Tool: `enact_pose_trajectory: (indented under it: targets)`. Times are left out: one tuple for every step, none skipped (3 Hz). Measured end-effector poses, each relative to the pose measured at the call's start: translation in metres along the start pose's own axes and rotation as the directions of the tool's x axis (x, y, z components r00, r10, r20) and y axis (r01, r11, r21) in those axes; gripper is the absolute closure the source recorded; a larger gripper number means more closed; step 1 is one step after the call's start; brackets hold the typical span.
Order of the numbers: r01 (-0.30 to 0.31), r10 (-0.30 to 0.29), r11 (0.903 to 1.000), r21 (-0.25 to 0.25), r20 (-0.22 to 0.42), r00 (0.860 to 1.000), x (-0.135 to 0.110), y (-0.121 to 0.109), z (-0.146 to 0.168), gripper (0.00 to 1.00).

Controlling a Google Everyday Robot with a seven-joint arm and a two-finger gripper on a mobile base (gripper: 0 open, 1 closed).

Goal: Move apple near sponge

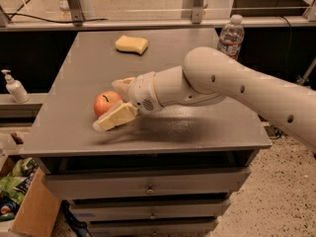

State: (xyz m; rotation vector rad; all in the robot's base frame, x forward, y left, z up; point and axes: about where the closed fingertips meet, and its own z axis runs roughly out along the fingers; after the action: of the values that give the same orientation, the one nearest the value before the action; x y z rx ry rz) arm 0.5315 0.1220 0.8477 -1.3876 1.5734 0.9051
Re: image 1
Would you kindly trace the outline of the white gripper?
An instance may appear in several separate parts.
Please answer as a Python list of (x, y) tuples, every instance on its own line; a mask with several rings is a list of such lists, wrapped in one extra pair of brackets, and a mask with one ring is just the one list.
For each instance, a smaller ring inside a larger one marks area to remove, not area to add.
[(131, 122), (137, 116), (137, 110), (142, 115), (160, 112), (163, 107), (156, 96), (154, 82), (154, 72), (113, 81), (112, 87), (129, 102), (115, 103), (93, 123), (93, 128), (106, 131)]

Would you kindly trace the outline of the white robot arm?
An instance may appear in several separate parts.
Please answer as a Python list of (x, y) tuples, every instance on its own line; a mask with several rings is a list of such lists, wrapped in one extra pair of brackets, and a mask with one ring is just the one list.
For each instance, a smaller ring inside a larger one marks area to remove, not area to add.
[(116, 80), (113, 87), (125, 99), (93, 123), (97, 131), (168, 106), (205, 106), (229, 97), (316, 150), (315, 91), (250, 69), (211, 47), (191, 50), (180, 66)]

